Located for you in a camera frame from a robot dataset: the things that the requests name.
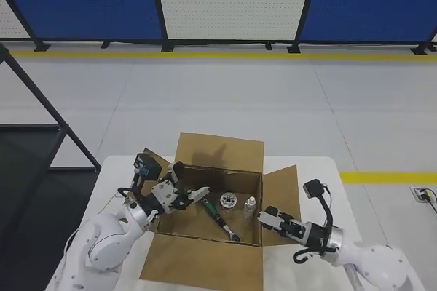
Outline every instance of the yellow floor line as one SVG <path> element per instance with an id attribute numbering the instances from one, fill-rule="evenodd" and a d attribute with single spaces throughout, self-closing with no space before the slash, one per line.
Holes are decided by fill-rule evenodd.
<path id="1" fill-rule="evenodd" d="M 288 54 L 279 52 L 29 52 L 11 51 L 15 57 L 84 57 L 84 58 L 232 58 L 258 60 L 356 60 L 356 61 L 425 61 L 437 62 L 437 55 L 354 55 Z"/>
<path id="2" fill-rule="evenodd" d="M 437 172 L 340 172 L 346 184 L 437 184 Z"/>

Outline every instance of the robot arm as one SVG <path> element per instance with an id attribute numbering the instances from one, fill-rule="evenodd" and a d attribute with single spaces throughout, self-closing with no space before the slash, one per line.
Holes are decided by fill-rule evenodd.
<path id="1" fill-rule="evenodd" d="M 424 290 L 401 250 L 388 245 L 352 242 L 342 229 L 332 225 L 330 209 L 322 197 L 328 189 L 319 180 L 304 184 L 303 189 L 309 198 L 317 197 L 323 205 L 327 214 L 327 224 L 324 226 L 311 222 L 302 223 L 275 207 L 268 207 L 258 215 L 264 228 L 273 229 L 281 236 L 294 239 L 307 247 L 294 254 L 295 263 L 302 264 L 307 261 L 307 257 L 300 259 L 300 255 L 318 252 L 332 266 L 344 267 L 355 291 L 364 290 L 358 275 L 380 290 Z"/>
<path id="2" fill-rule="evenodd" d="M 137 155 L 134 165 L 131 187 L 118 189 L 126 198 L 121 210 L 98 214 L 82 226 L 52 278 L 55 290 L 113 290 L 132 245 L 151 224 L 164 213 L 185 210 L 210 192 L 209 187 L 196 191 L 176 188 L 184 173 L 181 162 L 171 164 L 162 178 L 158 178 L 162 168 L 147 154 Z M 146 180 L 159 182 L 143 196 Z"/>

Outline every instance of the bottle cap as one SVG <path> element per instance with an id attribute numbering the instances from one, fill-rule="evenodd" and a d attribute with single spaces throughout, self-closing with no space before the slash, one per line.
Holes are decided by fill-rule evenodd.
<path id="1" fill-rule="evenodd" d="M 248 199 L 248 204 L 249 205 L 254 205 L 256 203 L 256 199 L 254 198 L 254 197 L 249 197 L 249 199 Z"/>

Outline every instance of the cardboard box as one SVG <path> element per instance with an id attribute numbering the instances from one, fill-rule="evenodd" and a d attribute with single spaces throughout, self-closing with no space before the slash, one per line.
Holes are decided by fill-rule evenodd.
<path id="1" fill-rule="evenodd" d="M 166 168 L 167 161 L 155 158 Z M 158 220 L 140 279 L 215 290 L 262 290 L 263 247 L 295 241 L 263 230 L 256 216 L 272 205 L 300 220 L 296 166 L 263 175 L 263 142 L 190 133 L 181 134 L 175 160 L 188 165 L 182 186 L 209 186 L 207 197 L 242 242 L 231 242 L 198 202 Z M 217 202 L 225 191 L 238 197 L 231 212 Z M 251 195 L 258 207 L 247 220 L 243 205 Z"/>

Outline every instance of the floor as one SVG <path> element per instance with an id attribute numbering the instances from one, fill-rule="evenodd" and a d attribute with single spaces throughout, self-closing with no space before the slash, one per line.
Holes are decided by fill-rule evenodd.
<path id="1" fill-rule="evenodd" d="M 180 132 L 203 132 L 263 140 L 268 156 L 330 156 L 340 171 L 437 172 L 437 63 L 18 61 L 101 162 L 144 147 L 174 155 Z M 49 121 L 2 65 L 0 123 Z M 89 163 L 67 140 L 54 165 Z M 427 204 L 414 201 L 409 186 L 345 188 L 363 240 L 402 248 L 426 289 L 437 290 L 437 219 Z M 437 193 L 437 185 L 425 186 Z"/>

